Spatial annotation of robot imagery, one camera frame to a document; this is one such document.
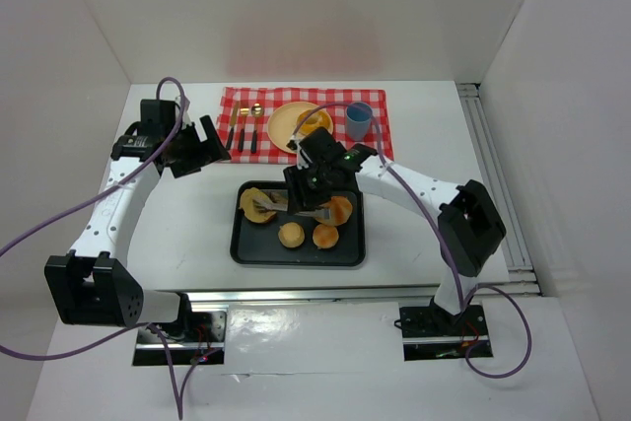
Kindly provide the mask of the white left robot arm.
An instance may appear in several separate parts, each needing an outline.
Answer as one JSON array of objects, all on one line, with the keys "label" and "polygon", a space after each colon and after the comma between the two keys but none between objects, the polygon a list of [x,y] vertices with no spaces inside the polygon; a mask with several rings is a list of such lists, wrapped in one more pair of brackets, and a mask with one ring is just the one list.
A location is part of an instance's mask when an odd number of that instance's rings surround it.
[{"label": "white left robot arm", "polygon": [[188,101],[150,99],[140,118],[116,140],[105,197],[66,254],[52,256],[44,276],[66,324],[131,327],[151,322],[177,338],[192,329],[191,303],[182,292],[145,290],[127,269],[131,240],[147,199],[164,170],[179,178],[230,155],[209,116],[201,139],[187,117]]}]

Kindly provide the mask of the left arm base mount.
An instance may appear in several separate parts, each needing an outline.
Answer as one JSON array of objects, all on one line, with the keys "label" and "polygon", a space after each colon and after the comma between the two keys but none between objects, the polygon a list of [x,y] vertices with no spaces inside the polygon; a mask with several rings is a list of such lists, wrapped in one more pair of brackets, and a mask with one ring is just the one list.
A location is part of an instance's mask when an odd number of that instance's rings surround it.
[{"label": "left arm base mount", "polygon": [[223,365],[227,312],[187,312],[183,318],[171,323],[155,323],[161,335],[151,328],[137,331],[132,365],[158,367],[168,364],[171,355],[174,366]]}]

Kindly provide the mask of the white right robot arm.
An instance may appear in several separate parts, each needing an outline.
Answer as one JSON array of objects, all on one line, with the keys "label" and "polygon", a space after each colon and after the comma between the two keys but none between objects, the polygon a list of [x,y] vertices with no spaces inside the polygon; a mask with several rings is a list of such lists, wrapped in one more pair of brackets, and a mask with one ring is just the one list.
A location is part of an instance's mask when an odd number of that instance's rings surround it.
[{"label": "white right robot arm", "polygon": [[297,164],[284,170],[289,214],[321,208],[335,191],[353,187],[421,215],[448,266],[433,304],[451,317],[465,310],[484,264],[506,236],[484,184],[422,175],[388,159],[380,148],[345,149],[322,127],[302,139],[292,136],[288,147],[297,155]]}]

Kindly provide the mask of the small round tan muffin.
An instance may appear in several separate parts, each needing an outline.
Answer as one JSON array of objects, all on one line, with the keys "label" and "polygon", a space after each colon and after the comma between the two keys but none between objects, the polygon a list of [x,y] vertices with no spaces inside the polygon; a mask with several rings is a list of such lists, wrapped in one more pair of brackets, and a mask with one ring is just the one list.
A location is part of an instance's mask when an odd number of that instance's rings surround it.
[{"label": "small round tan muffin", "polygon": [[289,222],[279,228],[278,239],[286,248],[297,248],[305,240],[303,227],[296,222]]}]

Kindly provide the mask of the aluminium rail at table edge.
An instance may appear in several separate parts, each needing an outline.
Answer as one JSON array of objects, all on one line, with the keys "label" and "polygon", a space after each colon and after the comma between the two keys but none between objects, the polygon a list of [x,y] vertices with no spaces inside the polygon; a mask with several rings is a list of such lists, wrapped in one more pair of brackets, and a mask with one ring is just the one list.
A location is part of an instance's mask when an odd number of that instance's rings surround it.
[{"label": "aluminium rail at table edge", "polygon": [[184,291],[195,305],[359,302],[430,299],[436,285],[289,288],[270,290]]}]

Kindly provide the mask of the black baking tray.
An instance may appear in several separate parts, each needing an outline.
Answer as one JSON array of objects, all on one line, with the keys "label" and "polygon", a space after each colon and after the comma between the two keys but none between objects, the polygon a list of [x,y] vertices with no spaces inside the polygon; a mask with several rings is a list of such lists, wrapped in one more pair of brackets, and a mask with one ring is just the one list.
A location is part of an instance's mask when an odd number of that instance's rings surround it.
[{"label": "black baking tray", "polygon": [[[320,267],[355,267],[366,256],[364,204],[360,193],[341,190],[353,206],[349,220],[338,228],[339,240],[329,249],[319,249],[313,242],[318,222],[311,217],[278,213],[265,223],[253,223],[238,207],[231,235],[230,254],[241,265],[289,265]],[[306,233],[305,241],[296,248],[284,247],[279,238],[280,227],[296,222]]]}]

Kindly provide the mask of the orange glazed donut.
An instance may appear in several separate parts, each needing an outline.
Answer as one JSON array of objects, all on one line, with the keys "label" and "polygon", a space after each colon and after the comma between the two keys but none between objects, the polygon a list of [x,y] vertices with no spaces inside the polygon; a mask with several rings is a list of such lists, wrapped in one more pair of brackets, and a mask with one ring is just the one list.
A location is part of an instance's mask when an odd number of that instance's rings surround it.
[{"label": "orange glazed donut", "polygon": [[299,134],[303,136],[307,136],[319,128],[331,131],[333,127],[331,117],[323,109],[314,113],[311,109],[303,111],[297,118],[297,124],[300,125]]}]

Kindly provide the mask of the blue cup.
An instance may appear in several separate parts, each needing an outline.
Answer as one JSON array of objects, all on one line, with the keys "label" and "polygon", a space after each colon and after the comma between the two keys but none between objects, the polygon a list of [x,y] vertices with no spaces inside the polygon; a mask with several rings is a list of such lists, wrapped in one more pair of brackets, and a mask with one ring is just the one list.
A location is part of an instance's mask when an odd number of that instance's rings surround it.
[{"label": "blue cup", "polygon": [[372,118],[373,110],[368,104],[351,103],[345,111],[346,135],[355,142],[362,141],[370,130]]}]

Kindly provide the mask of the brown bread slice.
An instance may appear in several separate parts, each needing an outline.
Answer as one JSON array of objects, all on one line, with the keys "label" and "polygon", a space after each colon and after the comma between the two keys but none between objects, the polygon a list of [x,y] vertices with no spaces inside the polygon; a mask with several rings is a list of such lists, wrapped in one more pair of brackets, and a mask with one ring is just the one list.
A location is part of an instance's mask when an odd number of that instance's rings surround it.
[{"label": "brown bread slice", "polygon": [[256,187],[245,189],[239,202],[239,208],[245,217],[254,224],[265,224],[276,217],[276,212],[259,207],[258,204],[273,204],[272,199]]}]

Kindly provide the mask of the red white checkered cloth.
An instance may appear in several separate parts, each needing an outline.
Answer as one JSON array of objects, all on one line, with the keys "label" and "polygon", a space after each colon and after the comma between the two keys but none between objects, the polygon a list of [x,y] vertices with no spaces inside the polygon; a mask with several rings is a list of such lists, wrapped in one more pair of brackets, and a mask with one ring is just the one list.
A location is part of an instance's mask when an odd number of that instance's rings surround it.
[{"label": "red white checkered cloth", "polygon": [[219,137],[226,141],[229,134],[229,121],[233,104],[246,102],[251,108],[255,103],[260,103],[264,110],[264,116],[258,121],[257,153],[250,152],[250,142],[253,130],[253,117],[251,113],[245,126],[245,147],[239,153],[238,142],[240,134],[240,115],[235,126],[232,148],[229,151],[231,161],[239,164],[270,164],[293,165],[296,163],[296,154],[289,154],[277,148],[267,134],[267,121],[271,114],[281,105],[292,102],[308,102],[316,106],[328,104],[326,109],[333,121],[333,137],[349,148],[355,144],[346,135],[345,130],[345,104],[362,102],[368,104],[373,110],[373,116],[379,124],[382,139],[378,140],[373,131],[369,131],[362,142],[372,148],[383,145],[388,158],[393,157],[393,146],[389,127],[388,112],[386,106],[386,92],[379,89],[318,89],[318,88],[246,88],[226,87],[220,102],[220,112],[216,119],[216,130]]}]

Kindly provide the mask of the small orange round bun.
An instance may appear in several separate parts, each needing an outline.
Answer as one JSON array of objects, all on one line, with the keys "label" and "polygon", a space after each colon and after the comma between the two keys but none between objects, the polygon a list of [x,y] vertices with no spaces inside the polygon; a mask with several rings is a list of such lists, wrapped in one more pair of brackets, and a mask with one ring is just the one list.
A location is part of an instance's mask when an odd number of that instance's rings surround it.
[{"label": "small orange round bun", "polygon": [[313,231],[313,242],[319,249],[329,249],[336,246],[339,233],[336,227],[318,224]]}]

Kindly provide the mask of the metal serving tongs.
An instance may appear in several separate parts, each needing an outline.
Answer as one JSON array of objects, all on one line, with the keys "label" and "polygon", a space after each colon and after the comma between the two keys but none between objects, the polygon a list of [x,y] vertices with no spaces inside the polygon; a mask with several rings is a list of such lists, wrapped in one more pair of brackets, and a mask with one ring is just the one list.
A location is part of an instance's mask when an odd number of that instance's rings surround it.
[{"label": "metal serving tongs", "polygon": [[293,212],[289,210],[289,206],[287,204],[275,203],[269,198],[263,199],[261,196],[254,196],[252,198],[252,202],[254,205],[260,209],[265,211],[275,211],[282,212],[288,215],[302,216],[302,217],[310,217],[310,218],[319,218],[327,220],[331,217],[331,212],[328,208],[317,208],[315,210],[310,211],[297,211]]}]

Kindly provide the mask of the twisted orange white bun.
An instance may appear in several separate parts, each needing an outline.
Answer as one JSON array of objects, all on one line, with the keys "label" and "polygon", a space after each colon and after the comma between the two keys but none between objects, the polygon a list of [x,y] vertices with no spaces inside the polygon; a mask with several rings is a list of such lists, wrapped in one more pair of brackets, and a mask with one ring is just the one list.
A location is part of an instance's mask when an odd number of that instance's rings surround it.
[{"label": "twisted orange white bun", "polygon": [[322,205],[322,208],[329,211],[328,218],[316,217],[315,219],[319,223],[331,227],[345,224],[353,212],[351,201],[344,196],[332,196],[328,202]]}]

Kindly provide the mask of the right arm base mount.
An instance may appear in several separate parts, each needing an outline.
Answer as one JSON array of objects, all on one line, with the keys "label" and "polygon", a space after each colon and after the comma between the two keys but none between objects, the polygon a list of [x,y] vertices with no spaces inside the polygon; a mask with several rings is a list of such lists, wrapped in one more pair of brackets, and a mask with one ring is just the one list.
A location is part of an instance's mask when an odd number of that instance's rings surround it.
[{"label": "right arm base mount", "polygon": [[403,358],[409,361],[463,359],[493,356],[485,312],[469,306],[460,316],[444,313],[433,303],[400,307],[393,325],[402,336]]}]

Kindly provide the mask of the beige round plate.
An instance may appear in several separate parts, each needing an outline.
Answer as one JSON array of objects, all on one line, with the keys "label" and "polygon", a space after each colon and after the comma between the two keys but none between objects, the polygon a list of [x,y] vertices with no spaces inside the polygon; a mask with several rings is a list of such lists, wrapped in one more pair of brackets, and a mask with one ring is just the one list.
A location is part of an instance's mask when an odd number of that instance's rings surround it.
[{"label": "beige round plate", "polygon": [[271,142],[280,150],[295,155],[288,146],[297,124],[298,116],[305,110],[314,109],[316,105],[308,102],[292,102],[278,107],[267,121],[267,134]]}]

